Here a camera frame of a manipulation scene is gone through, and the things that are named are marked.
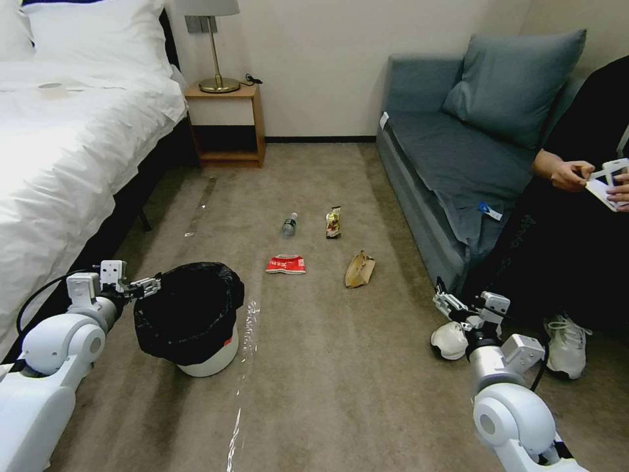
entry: baseboard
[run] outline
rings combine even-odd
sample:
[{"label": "baseboard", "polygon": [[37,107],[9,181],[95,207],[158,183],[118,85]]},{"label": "baseboard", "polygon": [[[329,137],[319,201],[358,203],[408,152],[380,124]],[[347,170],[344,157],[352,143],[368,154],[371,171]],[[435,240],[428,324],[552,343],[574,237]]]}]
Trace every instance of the baseboard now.
[{"label": "baseboard", "polygon": [[375,142],[375,136],[267,136],[267,143],[363,143]]}]

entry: brown paper bag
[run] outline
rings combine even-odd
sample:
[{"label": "brown paper bag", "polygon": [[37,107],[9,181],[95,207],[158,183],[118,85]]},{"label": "brown paper bag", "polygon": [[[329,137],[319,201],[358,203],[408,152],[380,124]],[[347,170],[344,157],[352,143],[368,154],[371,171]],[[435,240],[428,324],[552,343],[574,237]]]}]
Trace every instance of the brown paper bag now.
[{"label": "brown paper bag", "polygon": [[367,285],[374,267],[375,259],[370,258],[364,251],[360,251],[360,254],[354,256],[349,264],[345,274],[345,286],[347,288],[356,288],[361,285]]}]

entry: table lamp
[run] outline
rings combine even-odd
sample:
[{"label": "table lamp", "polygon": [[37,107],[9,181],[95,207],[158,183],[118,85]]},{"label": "table lamp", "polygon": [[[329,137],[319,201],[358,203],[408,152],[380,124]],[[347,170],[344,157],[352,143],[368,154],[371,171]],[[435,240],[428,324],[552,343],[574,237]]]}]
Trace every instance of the table lamp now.
[{"label": "table lamp", "polygon": [[[238,0],[185,0],[185,14],[188,16],[227,16],[240,12]],[[214,31],[210,25],[210,38],[212,39],[212,57],[214,58],[213,79],[205,79],[199,82],[199,89],[207,93],[227,93],[240,88],[240,81],[227,79],[221,75],[216,56],[216,44]]]}]

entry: sofa cushion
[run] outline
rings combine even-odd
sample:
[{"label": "sofa cushion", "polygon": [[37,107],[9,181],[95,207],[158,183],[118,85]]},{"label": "sofa cushion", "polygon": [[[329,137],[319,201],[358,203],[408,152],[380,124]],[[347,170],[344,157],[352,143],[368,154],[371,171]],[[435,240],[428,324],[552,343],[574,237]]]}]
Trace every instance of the sofa cushion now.
[{"label": "sofa cushion", "polygon": [[[439,200],[474,265],[493,248],[517,198],[531,179],[535,152],[492,138],[442,112],[389,113],[390,134]],[[486,202],[500,222],[478,210]]]},{"label": "sofa cushion", "polygon": [[584,29],[548,36],[472,36],[444,110],[534,148],[552,101],[581,57]]}]

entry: brass lamp base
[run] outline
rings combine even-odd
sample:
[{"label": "brass lamp base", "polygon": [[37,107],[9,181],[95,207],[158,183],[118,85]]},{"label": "brass lamp base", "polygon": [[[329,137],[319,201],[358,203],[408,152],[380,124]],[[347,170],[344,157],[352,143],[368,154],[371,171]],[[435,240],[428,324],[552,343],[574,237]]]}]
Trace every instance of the brass lamp base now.
[{"label": "brass lamp base", "polygon": [[228,93],[234,92],[239,88],[240,82],[236,79],[224,79],[220,76],[199,82],[199,90],[205,93]]}]

